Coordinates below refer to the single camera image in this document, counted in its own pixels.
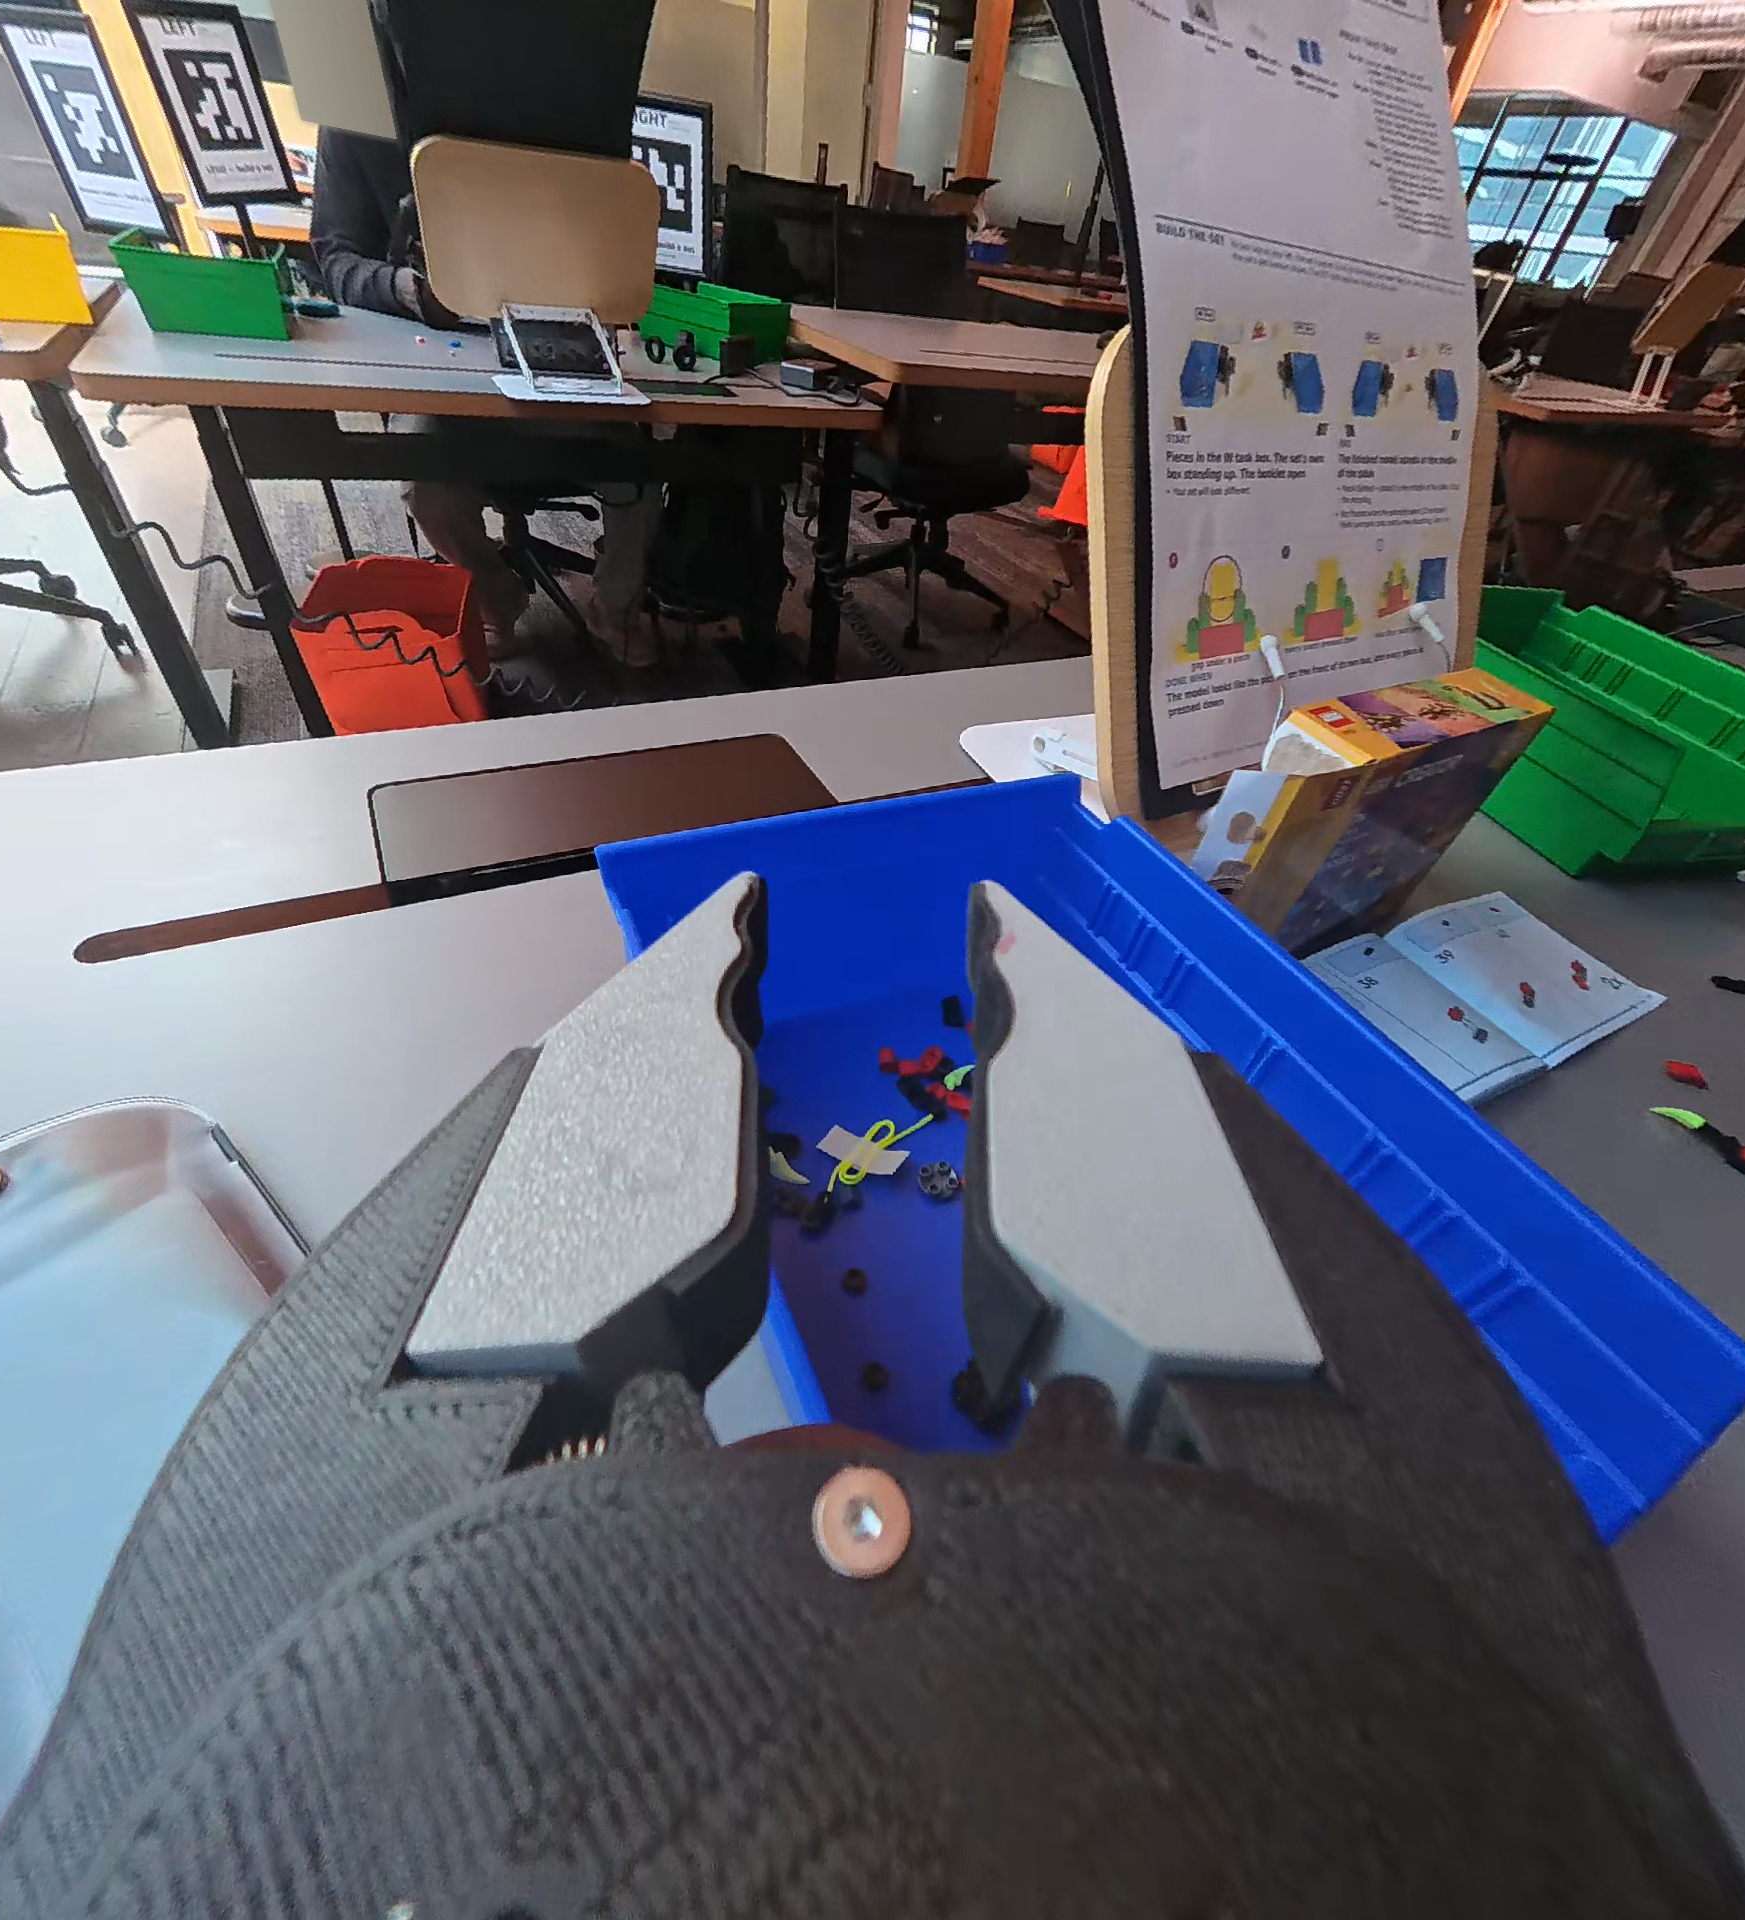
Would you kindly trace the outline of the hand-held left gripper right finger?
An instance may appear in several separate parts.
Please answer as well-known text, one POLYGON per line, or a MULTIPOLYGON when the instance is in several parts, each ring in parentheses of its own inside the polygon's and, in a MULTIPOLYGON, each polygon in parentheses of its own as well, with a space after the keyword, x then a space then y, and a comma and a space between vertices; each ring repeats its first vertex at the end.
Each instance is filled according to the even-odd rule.
POLYGON ((987 1401, 1066 1376, 1148 1423, 1170 1376, 1316 1383, 1324 1340, 1181 1045, 1008 884, 967 895, 962 1321, 987 1401))

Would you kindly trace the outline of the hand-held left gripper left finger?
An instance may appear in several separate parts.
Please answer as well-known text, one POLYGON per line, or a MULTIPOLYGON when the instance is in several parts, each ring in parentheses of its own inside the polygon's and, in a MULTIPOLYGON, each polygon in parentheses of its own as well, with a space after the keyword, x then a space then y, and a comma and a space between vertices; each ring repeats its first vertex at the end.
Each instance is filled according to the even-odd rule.
POLYGON ((540 1045, 407 1367, 708 1391, 767 1300, 754 1045, 762 877, 738 875, 540 1045))

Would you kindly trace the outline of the lego pieces group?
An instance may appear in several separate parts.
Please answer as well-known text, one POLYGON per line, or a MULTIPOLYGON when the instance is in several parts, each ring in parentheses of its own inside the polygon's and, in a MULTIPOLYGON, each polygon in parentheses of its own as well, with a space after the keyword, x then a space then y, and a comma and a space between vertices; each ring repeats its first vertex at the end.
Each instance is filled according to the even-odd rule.
POLYGON ((899 1453, 1000 1453, 1021 1423, 983 1391, 962 1314, 967 1011, 967 992, 887 992, 767 1020, 754 1048, 787 1358, 829 1423, 899 1453), (899 1130, 932 1117, 932 1130, 905 1141, 890 1175, 824 1189, 819 1134, 829 1124, 868 1134, 880 1117, 899 1130))

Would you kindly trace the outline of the blue plastic bin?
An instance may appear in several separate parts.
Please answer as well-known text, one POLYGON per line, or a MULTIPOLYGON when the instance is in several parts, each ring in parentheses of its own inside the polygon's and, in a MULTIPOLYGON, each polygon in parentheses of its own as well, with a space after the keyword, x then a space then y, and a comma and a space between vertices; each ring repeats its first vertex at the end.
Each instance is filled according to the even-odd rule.
MULTIPOLYGON (((762 1124, 796 1134, 808 1184, 824 1184, 824 1130, 918 1124, 880 1056, 974 1060, 939 998, 974 1011, 967 895, 992 877, 1190 1048, 1233 1060, 1407 1235, 1532 1401, 1611 1543, 1745 1419, 1745 1340, 1711 1310, 1170 850, 1099 822, 1076 782, 974 782, 603 843, 625 959, 738 875, 754 875, 767 908, 762 1124)), ((911 1165, 962 1173, 962 1141, 962 1117, 918 1124, 905 1173, 858 1184, 858 1215, 824 1235, 778 1218, 762 1365, 789 1423, 829 1419, 905 1453, 1000 1447, 955 1401, 962 1207, 911 1184, 911 1165)))

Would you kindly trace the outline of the lego instruction booklet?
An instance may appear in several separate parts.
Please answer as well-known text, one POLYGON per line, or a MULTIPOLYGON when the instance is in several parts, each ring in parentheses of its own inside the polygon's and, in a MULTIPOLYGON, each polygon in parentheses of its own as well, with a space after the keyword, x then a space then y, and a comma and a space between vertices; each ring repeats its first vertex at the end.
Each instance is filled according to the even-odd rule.
POLYGON ((1300 970, 1460 1100, 1490 1100, 1663 1011, 1504 895, 1337 943, 1300 970))

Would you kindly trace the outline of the purple lego set box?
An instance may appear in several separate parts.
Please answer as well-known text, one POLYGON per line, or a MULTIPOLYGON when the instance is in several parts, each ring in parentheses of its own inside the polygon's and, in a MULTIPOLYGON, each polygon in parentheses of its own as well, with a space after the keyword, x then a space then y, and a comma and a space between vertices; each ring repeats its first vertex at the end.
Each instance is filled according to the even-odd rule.
POLYGON ((1190 875, 1285 954, 1387 930, 1550 721, 1487 670, 1308 699, 1225 776, 1190 875))

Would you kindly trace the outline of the clear acrylic plate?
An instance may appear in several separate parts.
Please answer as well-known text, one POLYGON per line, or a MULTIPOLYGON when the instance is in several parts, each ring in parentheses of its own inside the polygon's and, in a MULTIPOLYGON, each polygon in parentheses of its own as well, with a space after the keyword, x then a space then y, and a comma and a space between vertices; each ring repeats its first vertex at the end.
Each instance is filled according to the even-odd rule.
POLYGON ((194 1100, 0 1134, 0 1810, 113 1543, 307 1239, 194 1100))

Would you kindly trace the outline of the black mesh office chair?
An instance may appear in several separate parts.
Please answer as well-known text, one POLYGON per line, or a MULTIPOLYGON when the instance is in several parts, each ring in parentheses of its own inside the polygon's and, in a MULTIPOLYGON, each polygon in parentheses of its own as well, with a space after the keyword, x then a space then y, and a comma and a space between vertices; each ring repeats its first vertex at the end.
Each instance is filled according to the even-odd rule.
MULTIPOLYGON (((837 311, 899 311, 899 323, 967 323, 967 227, 932 209, 875 209, 844 207, 829 231, 829 290, 837 311)), ((905 649, 918 649, 918 578, 987 601, 1008 628, 1008 601, 987 592, 955 552, 949 524, 974 508, 1008 508, 1031 497, 1031 466, 1008 448, 1000 391, 918 391, 890 383, 880 399, 880 435, 858 445, 855 485, 880 490, 911 529, 875 546, 844 578, 905 575, 905 649)))

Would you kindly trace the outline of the grey office desk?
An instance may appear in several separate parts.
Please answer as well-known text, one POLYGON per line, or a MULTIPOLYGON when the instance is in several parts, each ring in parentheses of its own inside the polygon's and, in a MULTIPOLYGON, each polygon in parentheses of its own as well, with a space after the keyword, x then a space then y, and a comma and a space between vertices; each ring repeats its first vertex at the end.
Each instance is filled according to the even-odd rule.
POLYGON ((342 308, 297 323, 294 338, 154 336, 120 290, 78 355, 91 399, 179 399, 248 592, 266 610, 307 734, 333 734, 323 686, 294 649, 283 563, 266 535, 260 475, 307 485, 767 485, 796 475, 796 435, 819 435, 819 552, 837 563, 855 524, 855 445, 880 430, 880 399, 789 394, 738 383, 687 394, 680 383, 634 391, 634 399, 511 399, 500 391, 491 336, 431 336, 388 311, 342 308))

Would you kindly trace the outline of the printed instruction sheet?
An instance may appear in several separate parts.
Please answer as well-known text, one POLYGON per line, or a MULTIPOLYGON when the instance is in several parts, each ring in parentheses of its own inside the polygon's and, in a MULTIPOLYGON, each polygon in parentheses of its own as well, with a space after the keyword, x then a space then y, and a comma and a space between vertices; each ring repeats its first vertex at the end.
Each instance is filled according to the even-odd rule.
POLYGON ((1047 7, 1138 391, 1138 800, 1460 651, 1480 323, 1430 0, 1047 7))

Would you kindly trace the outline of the wooden stand with phone holder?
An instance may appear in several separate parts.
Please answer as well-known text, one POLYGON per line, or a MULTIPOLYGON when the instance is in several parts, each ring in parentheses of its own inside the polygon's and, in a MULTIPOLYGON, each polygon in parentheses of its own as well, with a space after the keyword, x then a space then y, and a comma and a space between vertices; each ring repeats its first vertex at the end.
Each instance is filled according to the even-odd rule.
POLYGON ((623 330, 650 311, 662 255, 650 167, 420 138, 407 185, 431 290, 491 323, 511 399, 650 399, 623 365, 623 330))

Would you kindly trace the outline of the small green plastic bin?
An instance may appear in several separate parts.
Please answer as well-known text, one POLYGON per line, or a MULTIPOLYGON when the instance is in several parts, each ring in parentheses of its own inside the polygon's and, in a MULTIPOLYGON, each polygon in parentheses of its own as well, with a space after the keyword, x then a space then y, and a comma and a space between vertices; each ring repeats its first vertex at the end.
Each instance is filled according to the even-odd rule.
POLYGON ((113 231, 107 258, 152 336, 294 338, 283 255, 170 255, 152 231, 113 231))

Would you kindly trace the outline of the black framed tag sign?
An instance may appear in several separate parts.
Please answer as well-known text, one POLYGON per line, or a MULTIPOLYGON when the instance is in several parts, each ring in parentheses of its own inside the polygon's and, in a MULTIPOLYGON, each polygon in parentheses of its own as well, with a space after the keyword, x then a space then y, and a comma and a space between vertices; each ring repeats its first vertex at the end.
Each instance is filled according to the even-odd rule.
POLYGON ((297 207, 241 7, 132 0, 132 37, 200 207, 297 207))
POLYGON ((78 219, 91 231, 152 231, 182 245, 91 14, 0 7, 0 56, 14 61, 78 219))
POLYGON ((634 96, 625 159, 662 192, 654 271, 692 288, 717 258, 717 110, 687 96, 634 96))

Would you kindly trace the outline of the wooden edged office desk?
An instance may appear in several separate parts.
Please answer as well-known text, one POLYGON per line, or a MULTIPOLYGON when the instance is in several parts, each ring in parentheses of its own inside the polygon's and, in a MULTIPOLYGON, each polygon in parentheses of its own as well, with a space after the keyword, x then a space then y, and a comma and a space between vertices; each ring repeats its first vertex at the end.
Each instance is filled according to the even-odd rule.
POLYGON ((65 330, 0 323, 0 383, 33 394, 33 417, 55 445, 55 456, 62 456, 62 485, 26 490, 14 468, 6 468, 6 485, 22 497, 55 497, 55 490, 78 497, 132 623, 91 607, 65 575, 33 563, 33 556, 0 563, 0 607, 91 623, 113 664, 152 664, 165 675, 165 686, 182 712, 182 734, 200 751, 231 751, 231 675, 200 670, 194 635, 182 635, 182 623, 179 623, 179 607, 154 578, 154 556, 144 552, 152 524, 132 524, 120 490, 113 490, 113 475, 107 475, 107 466, 105 466, 105 448, 95 448, 95 435, 78 417, 78 394, 65 394, 65 365, 91 349, 91 336, 107 323, 107 308, 120 298, 120 277, 82 277, 82 290, 91 290, 82 330, 78 323, 65 330))

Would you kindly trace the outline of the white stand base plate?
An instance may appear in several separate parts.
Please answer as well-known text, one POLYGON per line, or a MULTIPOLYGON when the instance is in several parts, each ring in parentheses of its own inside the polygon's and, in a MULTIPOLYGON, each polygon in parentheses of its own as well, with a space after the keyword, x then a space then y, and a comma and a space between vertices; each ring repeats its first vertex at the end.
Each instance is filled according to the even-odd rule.
POLYGON ((1099 712, 1047 712, 1047 721, 974 721, 962 728, 962 758, 987 782, 1035 782, 1035 776, 1076 776, 1076 801, 1105 822, 1099 793, 1099 712))

